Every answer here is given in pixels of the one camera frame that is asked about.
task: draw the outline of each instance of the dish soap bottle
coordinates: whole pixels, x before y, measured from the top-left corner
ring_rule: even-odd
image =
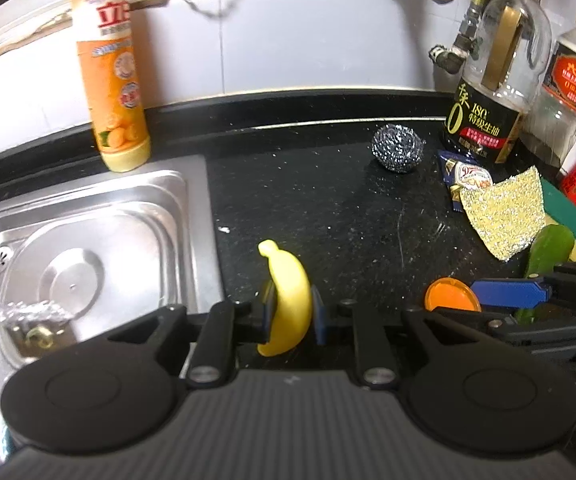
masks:
[[[112,171],[130,171],[150,156],[136,77],[128,0],[72,0],[72,26],[92,129]]]
[[[546,69],[551,39],[540,0],[492,0],[444,124],[444,144],[505,162]]]
[[[557,38],[520,139],[558,170],[576,140],[576,27]]]

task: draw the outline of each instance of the black bottle label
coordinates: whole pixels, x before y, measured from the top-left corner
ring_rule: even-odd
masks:
[[[444,129],[450,142],[495,164],[506,161],[524,115],[475,90],[463,79]]]
[[[576,53],[561,43],[550,58],[543,88],[576,112]]]

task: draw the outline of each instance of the screw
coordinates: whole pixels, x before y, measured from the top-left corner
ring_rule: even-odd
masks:
[[[337,303],[337,313],[340,316],[350,317],[353,315],[353,308],[357,304],[357,300],[353,298],[344,298]]]
[[[31,328],[25,335],[27,346],[38,346],[42,350],[49,350],[54,344],[54,334],[52,330],[43,325]]]
[[[395,372],[389,368],[369,368],[363,374],[363,378],[370,384],[388,384],[395,380]]]
[[[213,366],[197,366],[190,370],[189,377],[195,383],[213,383],[221,376],[219,370]]]

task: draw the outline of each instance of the aluminum foil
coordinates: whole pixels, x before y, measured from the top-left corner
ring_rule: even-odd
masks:
[[[20,328],[24,332],[32,327],[49,322],[61,326],[73,318],[72,313],[54,301],[39,303],[8,303],[0,305],[0,323],[5,328]]]
[[[536,167],[486,189],[462,189],[470,223],[495,258],[506,262],[527,248],[546,224]]]
[[[407,173],[421,162],[424,140],[412,128],[386,124],[372,137],[372,154],[396,173]]]

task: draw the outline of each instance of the orange lid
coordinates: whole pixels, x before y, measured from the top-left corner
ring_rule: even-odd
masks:
[[[481,305],[470,287],[454,278],[439,278],[431,283],[423,299],[426,310],[448,306],[460,310],[481,312]]]

